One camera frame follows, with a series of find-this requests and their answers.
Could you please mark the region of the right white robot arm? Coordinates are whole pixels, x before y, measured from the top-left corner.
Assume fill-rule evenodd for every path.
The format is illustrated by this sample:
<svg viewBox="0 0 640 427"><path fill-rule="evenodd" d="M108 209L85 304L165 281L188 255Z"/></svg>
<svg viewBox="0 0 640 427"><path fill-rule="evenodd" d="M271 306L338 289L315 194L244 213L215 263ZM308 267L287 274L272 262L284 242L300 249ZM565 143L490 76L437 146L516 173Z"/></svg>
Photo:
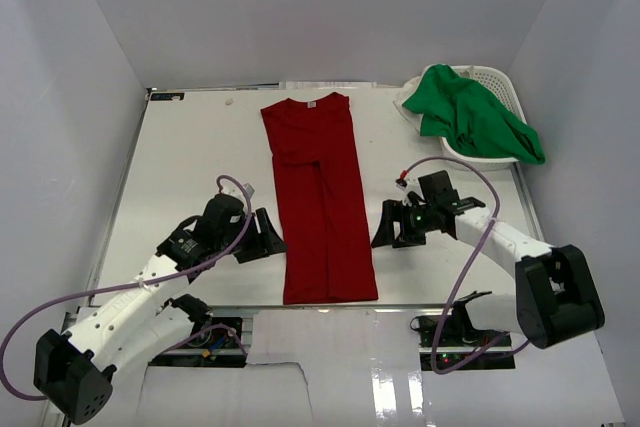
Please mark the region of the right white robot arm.
<svg viewBox="0 0 640 427"><path fill-rule="evenodd" d="M584 253L574 245L553 246L508 223L475 197L462 198L449 174L439 171L396 184L400 200L382 203L372 247L422 246L439 232L472 247L462 271L484 256L513 280L512 295L474 291L446 304L443 325L462 335L483 331L517 333L546 349L605 324L605 312Z"/></svg>

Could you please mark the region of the red t shirt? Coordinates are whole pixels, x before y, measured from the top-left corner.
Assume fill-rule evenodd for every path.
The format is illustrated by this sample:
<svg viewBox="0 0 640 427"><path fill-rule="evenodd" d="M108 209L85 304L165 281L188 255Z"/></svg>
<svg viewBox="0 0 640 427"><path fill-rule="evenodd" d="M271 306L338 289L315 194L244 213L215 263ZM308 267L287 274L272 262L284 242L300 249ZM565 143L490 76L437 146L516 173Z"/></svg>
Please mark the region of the red t shirt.
<svg viewBox="0 0 640 427"><path fill-rule="evenodd" d="M284 304L378 299L347 96L262 109L287 245Z"/></svg>

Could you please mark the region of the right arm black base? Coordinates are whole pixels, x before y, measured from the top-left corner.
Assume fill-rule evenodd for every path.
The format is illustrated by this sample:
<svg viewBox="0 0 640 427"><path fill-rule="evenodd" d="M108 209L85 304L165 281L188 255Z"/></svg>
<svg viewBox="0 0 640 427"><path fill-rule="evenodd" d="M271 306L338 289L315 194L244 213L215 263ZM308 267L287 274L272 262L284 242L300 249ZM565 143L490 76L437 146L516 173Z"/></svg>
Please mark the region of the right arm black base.
<svg viewBox="0 0 640 427"><path fill-rule="evenodd" d="M409 328L419 337L420 363L423 372L432 371L431 350L437 321L437 317L420 315L414 317L409 324ZM464 337L453 326L448 327L448 324L449 322L446 323L441 334L436 356L437 366L440 369L454 366L500 336L497 331L485 330L475 331ZM506 336L473 362L463 366L462 369L469 371L514 370L516 368L515 359L513 356L508 356L508 353L514 348L515 345L511 337Z"/></svg>

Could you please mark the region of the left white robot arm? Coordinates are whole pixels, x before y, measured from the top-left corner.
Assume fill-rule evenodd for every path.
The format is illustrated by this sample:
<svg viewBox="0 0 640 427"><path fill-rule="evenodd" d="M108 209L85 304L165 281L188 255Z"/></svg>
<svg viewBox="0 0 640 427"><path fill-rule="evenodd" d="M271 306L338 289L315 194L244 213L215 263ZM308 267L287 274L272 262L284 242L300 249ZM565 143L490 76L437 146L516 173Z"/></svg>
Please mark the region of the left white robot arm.
<svg viewBox="0 0 640 427"><path fill-rule="evenodd" d="M206 323L207 305L186 292L199 275L228 255L245 263L285 252L266 210L252 208L253 193L249 184L221 189L89 318L38 339L34 385L71 423L93 419L130 368L189 342Z"/></svg>

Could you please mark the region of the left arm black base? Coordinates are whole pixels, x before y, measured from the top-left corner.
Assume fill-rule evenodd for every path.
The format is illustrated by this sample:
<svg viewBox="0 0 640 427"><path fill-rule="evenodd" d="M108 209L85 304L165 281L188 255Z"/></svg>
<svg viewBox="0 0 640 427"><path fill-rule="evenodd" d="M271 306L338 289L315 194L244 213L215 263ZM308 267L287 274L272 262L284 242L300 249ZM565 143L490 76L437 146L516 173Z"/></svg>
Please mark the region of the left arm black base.
<svg viewBox="0 0 640 427"><path fill-rule="evenodd" d="M242 338L242 318L213 317L203 327L213 324L224 324L228 329L217 328L203 333L177 350L157 356L153 364L164 367L243 368L245 356L230 333L233 330L239 339Z"/></svg>

